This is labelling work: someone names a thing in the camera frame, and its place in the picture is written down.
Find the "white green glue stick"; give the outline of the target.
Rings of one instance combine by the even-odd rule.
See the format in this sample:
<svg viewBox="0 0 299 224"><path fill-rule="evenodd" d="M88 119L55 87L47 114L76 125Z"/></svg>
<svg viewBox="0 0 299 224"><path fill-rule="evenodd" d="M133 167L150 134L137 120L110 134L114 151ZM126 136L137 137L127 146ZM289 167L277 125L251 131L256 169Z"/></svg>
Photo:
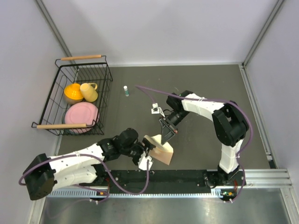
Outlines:
<svg viewBox="0 0 299 224"><path fill-rule="evenodd" d="M129 96L128 87L125 85L125 86L123 86L123 89L124 89L126 97L128 97Z"/></svg>

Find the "cream letter paper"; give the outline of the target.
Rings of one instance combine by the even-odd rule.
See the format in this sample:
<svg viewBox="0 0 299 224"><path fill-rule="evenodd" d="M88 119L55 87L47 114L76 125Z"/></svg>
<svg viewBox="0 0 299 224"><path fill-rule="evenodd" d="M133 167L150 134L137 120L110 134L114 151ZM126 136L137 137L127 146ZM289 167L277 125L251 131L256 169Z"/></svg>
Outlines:
<svg viewBox="0 0 299 224"><path fill-rule="evenodd" d="M163 145L161 144L162 136L160 134L155 136L145 135L144 138L153 145L153 150L157 152L163 151Z"/></svg>

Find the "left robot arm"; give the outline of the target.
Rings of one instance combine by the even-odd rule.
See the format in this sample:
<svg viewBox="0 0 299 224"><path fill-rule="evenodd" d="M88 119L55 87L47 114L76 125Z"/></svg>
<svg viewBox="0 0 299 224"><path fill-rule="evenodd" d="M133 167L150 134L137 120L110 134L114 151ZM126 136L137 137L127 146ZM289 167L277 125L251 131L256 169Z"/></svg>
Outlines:
<svg viewBox="0 0 299 224"><path fill-rule="evenodd" d="M140 170L149 172L152 166L149 152L156 146L147 137L142 141L138 137L135 129L127 128L119 135L72 153L52 157L40 154L25 169L19 184L26 186L32 201L71 185L101 185L111 175L106 162L116 160L121 155L131 158Z"/></svg>

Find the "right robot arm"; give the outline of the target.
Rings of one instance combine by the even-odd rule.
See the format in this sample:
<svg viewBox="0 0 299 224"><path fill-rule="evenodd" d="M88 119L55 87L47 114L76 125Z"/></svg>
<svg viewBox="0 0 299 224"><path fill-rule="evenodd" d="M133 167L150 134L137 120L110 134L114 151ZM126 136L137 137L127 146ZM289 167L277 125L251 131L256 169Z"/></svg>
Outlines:
<svg viewBox="0 0 299 224"><path fill-rule="evenodd" d="M177 133L177 125L189 114L195 113L212 121L217 139L221 143L221 159L215 175L206 175L206 186L214 188L228 185L240 169L238 157L243 140L249 130L246 116L233 101L210 100L192 91L168 94L167 105L172 108L168 116L160 118L161 144L165 145Z"/></svg>

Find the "pink plate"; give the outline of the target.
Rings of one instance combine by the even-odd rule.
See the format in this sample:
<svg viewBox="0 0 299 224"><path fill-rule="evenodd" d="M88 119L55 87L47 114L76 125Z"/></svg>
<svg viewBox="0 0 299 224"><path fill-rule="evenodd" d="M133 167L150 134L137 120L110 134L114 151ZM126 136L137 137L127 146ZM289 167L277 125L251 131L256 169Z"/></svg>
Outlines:
<svg viewBox="0 0 299 224"><path fill-rule="evenodd" d="M63 117L64 124L87 124L86 128L68 129L70 134L83 134L92 129L99 121L98 108L89 102L80 102L72 105Z"/></svg>

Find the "yellow mug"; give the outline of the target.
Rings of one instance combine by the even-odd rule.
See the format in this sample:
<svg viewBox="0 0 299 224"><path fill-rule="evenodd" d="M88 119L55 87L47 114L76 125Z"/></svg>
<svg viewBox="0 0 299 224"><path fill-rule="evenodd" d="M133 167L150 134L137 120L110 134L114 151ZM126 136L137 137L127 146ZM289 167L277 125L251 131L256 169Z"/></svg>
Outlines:
<svg viewBox="0 0 299 224"><path fill-rule="evenodd" d="M80 91L84 99L92 103L98 98L97 88L98 85L96 83L83 83L80 86Z"/></svg>

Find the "orange bowl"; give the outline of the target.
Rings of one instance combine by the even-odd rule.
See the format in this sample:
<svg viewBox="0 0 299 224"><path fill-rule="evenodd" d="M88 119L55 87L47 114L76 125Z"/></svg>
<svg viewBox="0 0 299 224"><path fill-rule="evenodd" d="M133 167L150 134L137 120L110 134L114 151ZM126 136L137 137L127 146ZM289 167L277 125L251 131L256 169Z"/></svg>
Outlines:
<svg viewBox="0 0 299 224"><path fill-rule="evenodd" d="M80 84L73 83L66 86L64 89L64 99L70 105L81 102L84 97L80 91Z"/></svg>

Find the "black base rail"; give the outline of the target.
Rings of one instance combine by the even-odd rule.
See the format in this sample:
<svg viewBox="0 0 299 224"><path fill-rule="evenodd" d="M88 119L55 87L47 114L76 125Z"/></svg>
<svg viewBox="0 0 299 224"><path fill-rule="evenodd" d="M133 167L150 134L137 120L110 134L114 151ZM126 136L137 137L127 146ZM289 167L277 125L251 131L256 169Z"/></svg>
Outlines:
<svg viewBox="0 0 299 224"><path fill-rule="evenodd" d="M235 197L237 188L244 185L244 175L238 171L229 180L214 170L152 170L147 189L141 197L195 196L211 194L215 197ZM110 196L126 197L109 176L94 183L83 183L80 188L59 188L51 192L56 197L100 197L95 188L108 190Z"/></svg>

